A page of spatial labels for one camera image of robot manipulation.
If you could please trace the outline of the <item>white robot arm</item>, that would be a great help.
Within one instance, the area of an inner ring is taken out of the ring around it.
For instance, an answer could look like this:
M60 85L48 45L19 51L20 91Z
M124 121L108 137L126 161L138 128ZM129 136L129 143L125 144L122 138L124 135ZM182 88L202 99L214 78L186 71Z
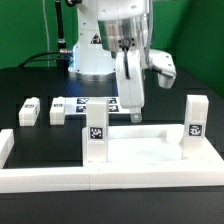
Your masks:
M143 77L150 67L153 0L66 0L78 8L78 41L68 67L74 77L116 77L121 107L142 121Z

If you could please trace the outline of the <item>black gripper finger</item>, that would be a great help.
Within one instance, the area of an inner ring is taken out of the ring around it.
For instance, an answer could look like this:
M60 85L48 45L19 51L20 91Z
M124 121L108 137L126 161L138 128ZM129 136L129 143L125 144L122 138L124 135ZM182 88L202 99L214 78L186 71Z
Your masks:
M142 121L142 113L140 108L130 109L130 118L133 123L140 123Z

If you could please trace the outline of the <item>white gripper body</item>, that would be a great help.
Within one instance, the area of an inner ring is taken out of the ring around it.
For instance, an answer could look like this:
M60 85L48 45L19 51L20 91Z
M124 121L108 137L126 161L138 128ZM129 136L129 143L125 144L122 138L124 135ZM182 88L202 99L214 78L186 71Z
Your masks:
M125 54L118 52L116 56L116 81L120 105L124 109L142 108L144 106L143 75L138 50L129 51L127 56L130 78L126 78Z

